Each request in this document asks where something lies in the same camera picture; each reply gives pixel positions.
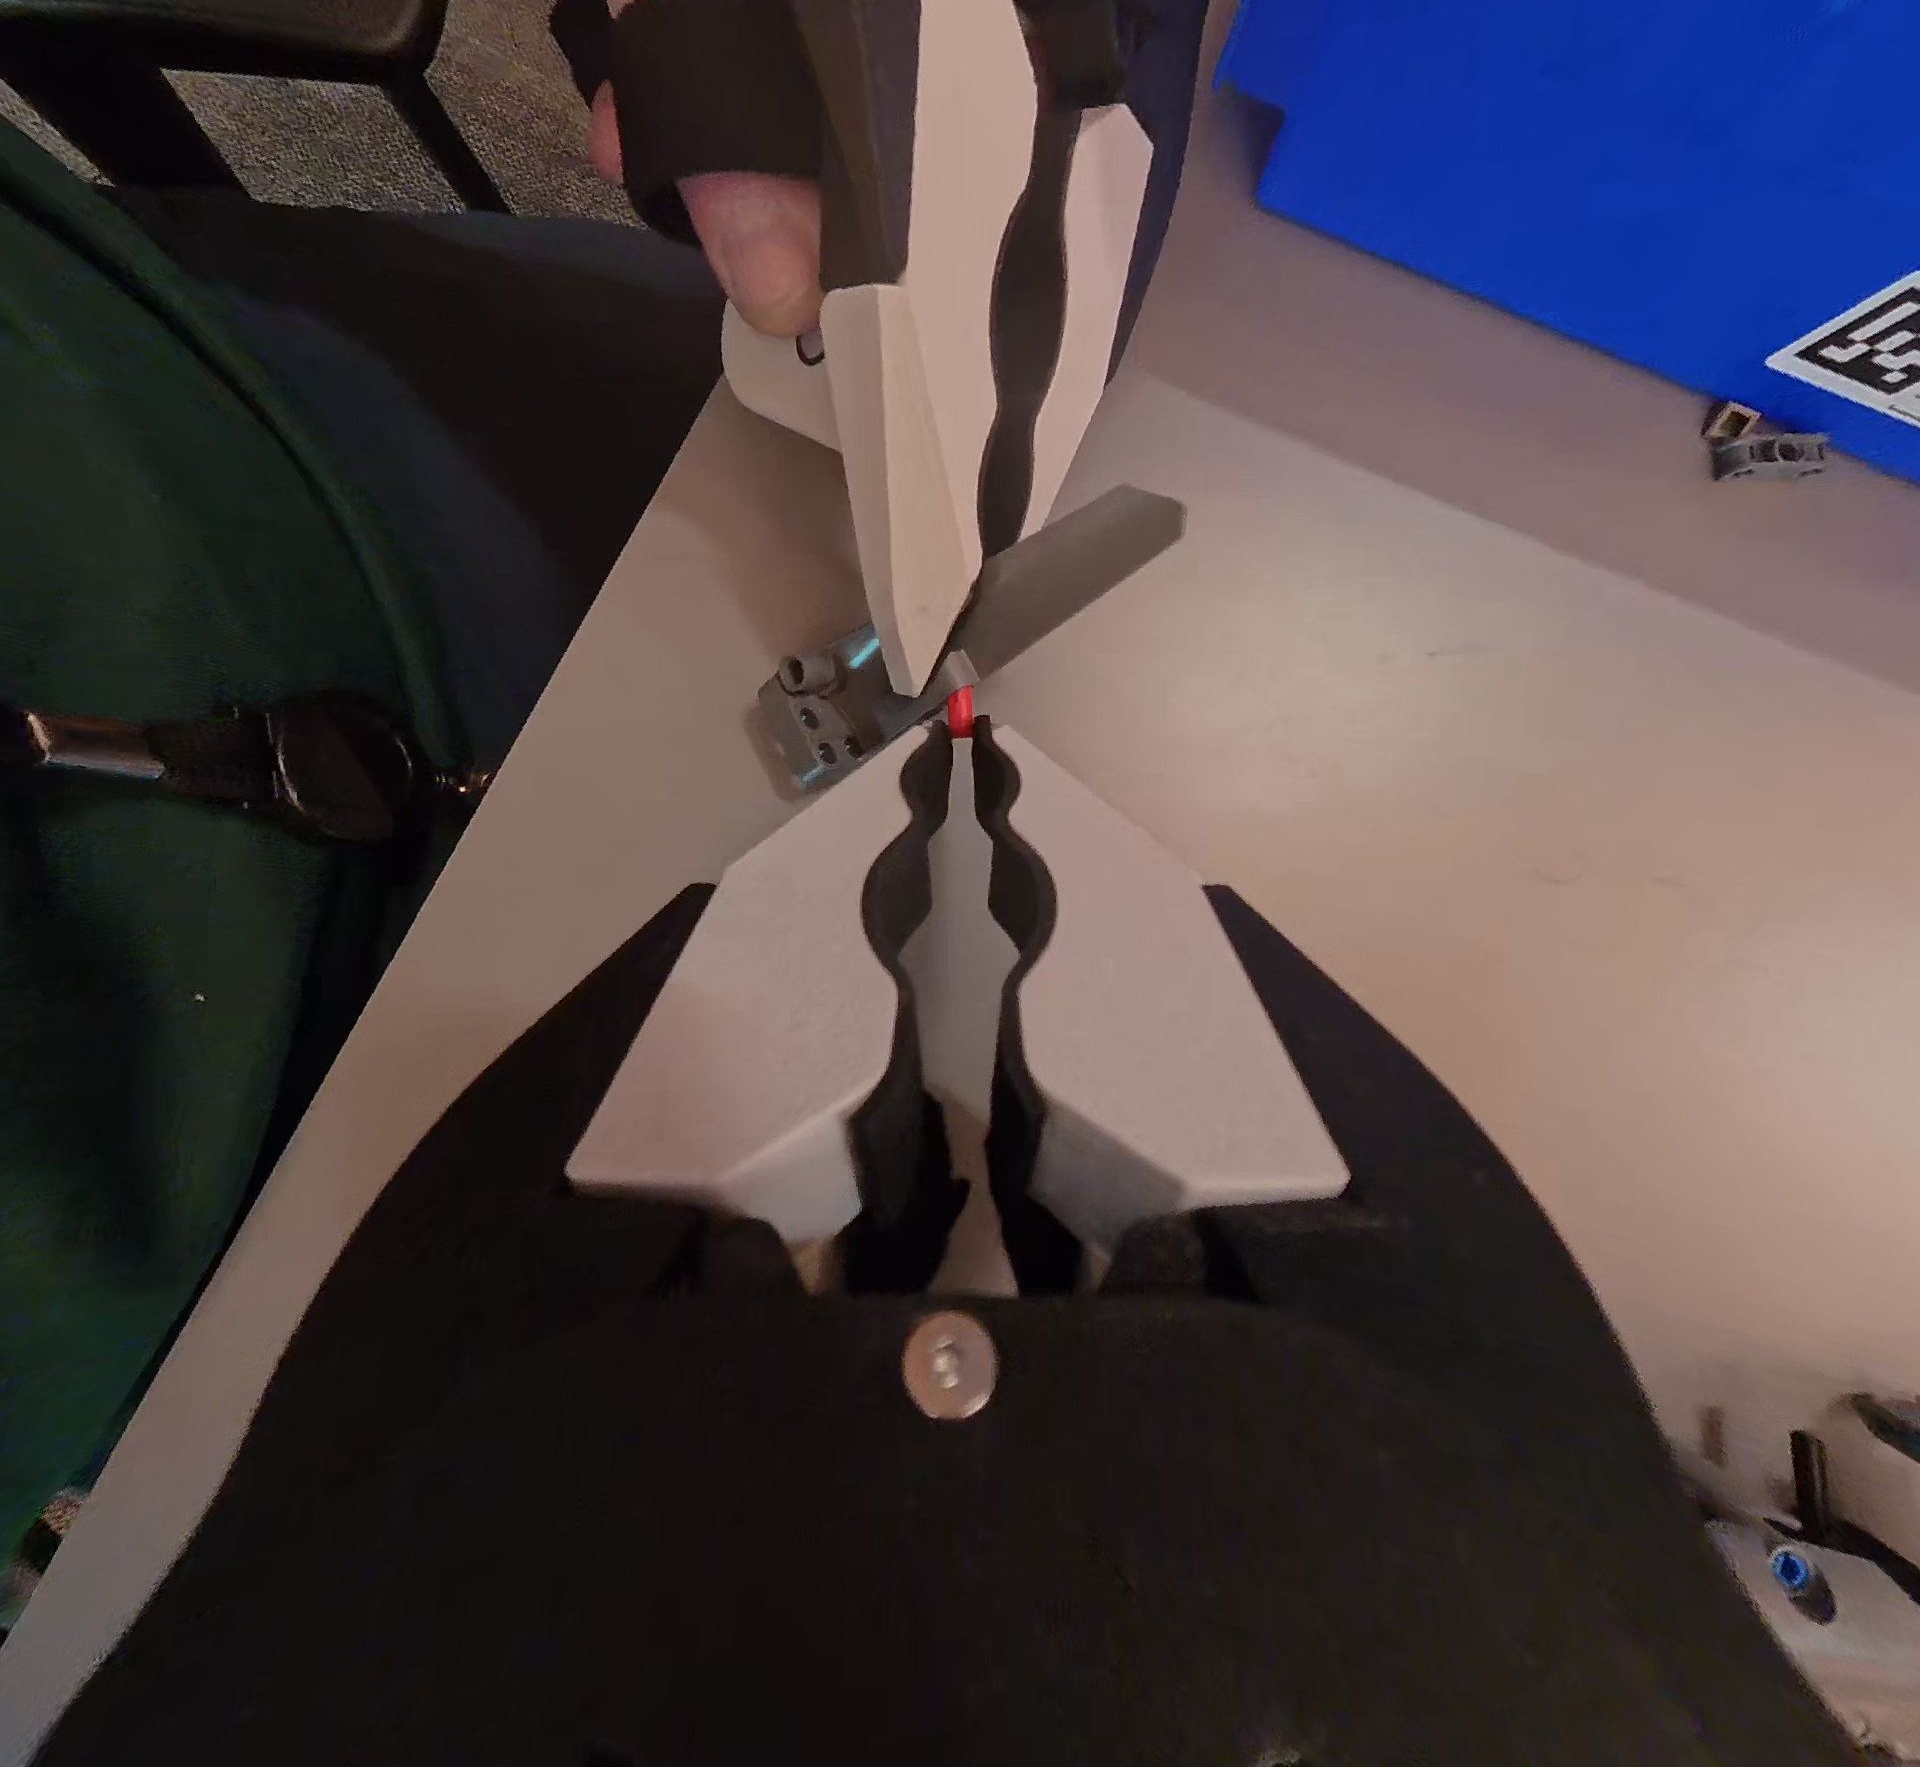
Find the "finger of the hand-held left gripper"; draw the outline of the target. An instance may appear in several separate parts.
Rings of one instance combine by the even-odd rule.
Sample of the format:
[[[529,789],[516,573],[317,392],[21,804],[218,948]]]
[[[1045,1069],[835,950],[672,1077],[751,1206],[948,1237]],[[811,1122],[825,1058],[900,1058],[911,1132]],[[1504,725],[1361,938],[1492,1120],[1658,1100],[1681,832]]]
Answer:
[[[989,556],[1046,523],[1101,400],[1153,159],[1127,105],[1041,117],[995,270]]]
[[[826,367],[881,661],[925,689],[983,561],[995,272],[1032,162],[1038,92],[1014,0],[923,0],[906,258],[826,294]]]

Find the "grey lego wing piece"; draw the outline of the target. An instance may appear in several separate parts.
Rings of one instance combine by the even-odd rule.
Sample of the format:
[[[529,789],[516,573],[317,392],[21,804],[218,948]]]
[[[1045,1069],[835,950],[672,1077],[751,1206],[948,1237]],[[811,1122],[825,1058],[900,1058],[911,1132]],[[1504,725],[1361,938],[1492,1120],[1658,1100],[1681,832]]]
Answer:
[[[1186,505],[1134,484],[1053,518],[983,563],[942,658],[915,693],[894,685],[872,623],[779,658],[756,695],[769,768],[793,798],[838,784],[1103,601],[1186,532]]]

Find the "black white marker tag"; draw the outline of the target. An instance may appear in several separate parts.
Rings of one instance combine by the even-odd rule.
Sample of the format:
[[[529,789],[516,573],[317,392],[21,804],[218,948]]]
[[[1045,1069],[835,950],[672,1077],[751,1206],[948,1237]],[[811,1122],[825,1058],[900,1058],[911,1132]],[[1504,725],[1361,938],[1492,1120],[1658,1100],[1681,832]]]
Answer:
[[[1919,270],[1840,309],[1765,358],[1765,369],[1919,428]]]

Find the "grey lego connector piece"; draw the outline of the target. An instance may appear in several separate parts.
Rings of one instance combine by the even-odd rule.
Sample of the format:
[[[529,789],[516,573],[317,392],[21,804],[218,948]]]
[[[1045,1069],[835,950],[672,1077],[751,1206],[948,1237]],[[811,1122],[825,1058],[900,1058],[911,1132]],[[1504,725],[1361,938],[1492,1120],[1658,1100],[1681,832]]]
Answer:
[[[1759,408],[1731,399],[1704,416],[1701,440],[1717,482],[1804,480],[1825,472],[1832,455],[1829,436],[1778,429]]]

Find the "blue plastic parts bin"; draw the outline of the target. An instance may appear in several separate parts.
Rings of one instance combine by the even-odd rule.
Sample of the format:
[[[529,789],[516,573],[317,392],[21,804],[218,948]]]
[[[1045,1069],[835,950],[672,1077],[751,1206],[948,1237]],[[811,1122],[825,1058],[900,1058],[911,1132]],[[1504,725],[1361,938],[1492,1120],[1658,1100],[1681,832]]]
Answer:
[[[1239,0],[1260,208],[1916,480],[1765,358],[1916,269],[1916,0]]]

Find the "grey black lego spaceship model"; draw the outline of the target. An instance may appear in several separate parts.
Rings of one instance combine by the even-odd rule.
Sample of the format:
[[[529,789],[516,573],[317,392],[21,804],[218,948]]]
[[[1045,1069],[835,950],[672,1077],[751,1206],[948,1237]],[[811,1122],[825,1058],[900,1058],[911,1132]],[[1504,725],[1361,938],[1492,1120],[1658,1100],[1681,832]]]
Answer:
[[[1768,1435],[1722,1401],[1685,1457],[1718,1550],[1786,1645],[1916,1656],[1916,1401],[1845,1393]]]

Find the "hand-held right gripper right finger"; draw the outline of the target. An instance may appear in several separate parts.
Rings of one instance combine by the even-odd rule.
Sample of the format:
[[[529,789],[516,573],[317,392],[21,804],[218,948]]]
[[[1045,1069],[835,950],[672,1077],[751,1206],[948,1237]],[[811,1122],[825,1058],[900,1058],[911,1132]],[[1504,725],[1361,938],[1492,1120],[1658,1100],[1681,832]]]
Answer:
[[[1013,1257],[1147,1221],[1332,1200],[1350,1169],[1197,874],[1022,734],[978,720],[988,907],[1014,946],[988,1172]]]

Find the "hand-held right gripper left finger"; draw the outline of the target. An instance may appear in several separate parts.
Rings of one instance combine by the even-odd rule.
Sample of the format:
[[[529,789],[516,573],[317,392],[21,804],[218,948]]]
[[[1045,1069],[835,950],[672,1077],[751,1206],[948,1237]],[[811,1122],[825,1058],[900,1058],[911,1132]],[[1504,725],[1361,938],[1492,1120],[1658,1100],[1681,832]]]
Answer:
[[[948,731],[915,728],[727,866],[566,1165],[575,1188],[729,1212],[791,1246],[946,1212],[905,950],[952,780]]]

